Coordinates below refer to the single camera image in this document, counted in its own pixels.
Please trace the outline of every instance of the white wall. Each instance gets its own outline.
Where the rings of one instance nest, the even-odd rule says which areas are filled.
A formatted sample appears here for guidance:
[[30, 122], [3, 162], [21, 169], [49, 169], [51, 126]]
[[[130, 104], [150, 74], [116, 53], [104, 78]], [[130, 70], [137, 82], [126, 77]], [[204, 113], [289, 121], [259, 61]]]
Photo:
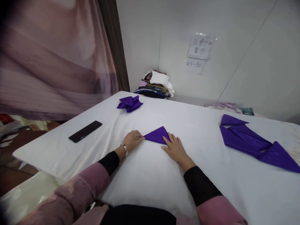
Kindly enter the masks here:
[[[117, 6], [131, 91], [158, 68], [170, 77], [174, 101], [236, 102], [300, 123], [296, 0], [117, 0]], [[185, 72], [197, 31], [219, 36], [202, 76]]]
[[116, 0], [130, 91], [158, 68], [162, 0]]
[[253, 106], [272, 119], [300, 124], [300, 2], [280, 0], [219, 102]]

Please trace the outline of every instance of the hand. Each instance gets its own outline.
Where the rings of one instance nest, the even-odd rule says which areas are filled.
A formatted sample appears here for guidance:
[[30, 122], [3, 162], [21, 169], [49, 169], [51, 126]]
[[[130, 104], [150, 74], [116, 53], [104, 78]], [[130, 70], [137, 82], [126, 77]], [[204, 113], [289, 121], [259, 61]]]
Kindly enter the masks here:
[[190, 168], [196, 166], [193, 160], [185, 152], [181, 140], [179, 137], [175, 137], [174, 134], [168, 133], [170, 141], [165, 137], [162, 137], [167, 143], [168, 147], [162, 146], [162, 149], [176, 162], [178, 162], [183, 171], [186, 172]]
[[126, 145], [128, 152], [134, 150], [145, 138], [138, 130], [129, 132], [122, 144]]

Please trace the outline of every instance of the black sleeve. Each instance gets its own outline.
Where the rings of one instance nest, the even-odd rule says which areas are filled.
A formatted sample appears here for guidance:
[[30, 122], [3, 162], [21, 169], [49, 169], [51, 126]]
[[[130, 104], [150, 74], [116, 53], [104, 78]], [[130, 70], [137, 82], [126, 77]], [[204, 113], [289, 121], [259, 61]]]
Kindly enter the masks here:
[[108, 153], [105, 157], [100, 159], [100, 163], [107, 170], [109, 175], [112, 175], [113, 172], [118, 168], [120, 159], [115, 151]]
[[185, 172], [183, 177], [196, 206], [201, 205], [213, 197], [222, 195], [198, 166], [190, 168]]

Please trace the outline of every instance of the white towel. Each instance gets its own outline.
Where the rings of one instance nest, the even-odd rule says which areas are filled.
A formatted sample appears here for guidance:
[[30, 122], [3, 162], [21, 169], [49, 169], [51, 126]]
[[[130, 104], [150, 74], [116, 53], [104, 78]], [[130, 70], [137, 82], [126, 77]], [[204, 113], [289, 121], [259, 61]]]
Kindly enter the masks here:
[[171, 83], [170, 83], [170, 82], [168, 82], [168, 86], [165, 86], [165, 88], [167, 88], [167, 89], [168, 89], [169, 93], [171, 94], [171, 97], [173, 97], [173, 96], [174, 96], [174, 93], [175, 93], [175, 91], [173, 90], [173, 87], [172, 87], [172, 85], [171, 85]]
[[169, 82], [169, 77], [167, 75], [152, 71], [152, 77], [150, 79], [151, 84], [162, 84], [167, 87], [168, 82]]

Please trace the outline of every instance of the folded purple napkin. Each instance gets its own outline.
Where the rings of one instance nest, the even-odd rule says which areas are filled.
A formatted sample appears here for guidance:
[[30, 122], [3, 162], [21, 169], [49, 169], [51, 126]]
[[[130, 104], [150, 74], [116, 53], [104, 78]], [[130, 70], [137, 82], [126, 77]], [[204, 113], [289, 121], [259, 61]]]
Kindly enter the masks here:
[[272, 146], [257, 159], [273, 166], [300, 173], [299, 165], [278, 142], [274, 142]]
[[146, 134], [144, 137], [145, 137], [146, 140], [149, 140], [149, 141], [154, 141], [154, 142], [157, 142], [157, 143], [166, 144], [166, 142], [163, 139], [163, 136], [166, 139], [170, 140], [168, 132], [166, 131], [164, 126], [162, 126], [158, 129]]
[[121, 98], [120, 99], [121, 102], [119, 103], [117, 108], [118, 109], [126, 108], [126, 111], [130, 113], [136, 110], [137, 108], [139, 108], [143, 104], [139, 101], [138, 98], [139, 98], [138, 95], [135, 97], [129, 96], [129, 97]]
[[245, 121], [226, 114], [223, 115], [221, 125], [236, 125], [229, 128], [220, 126], [224, 144], [243, 153], [257, 158], [259, 161], [300, 173], [300, 166], [278, 143], [273, 144], [249, 129]]
[[237, 118], [234, 118], [230, 115], [226, 115], [224, 114], [223, 117], [222, 117], [222, 121], [221, 121], [221, 125], [240, 125], [240, 124], [246, 124], [246, 123], [249, 123], [249, 122], [246, 122], [246, 121], [242, 121], [242, 120], [239, 120]]

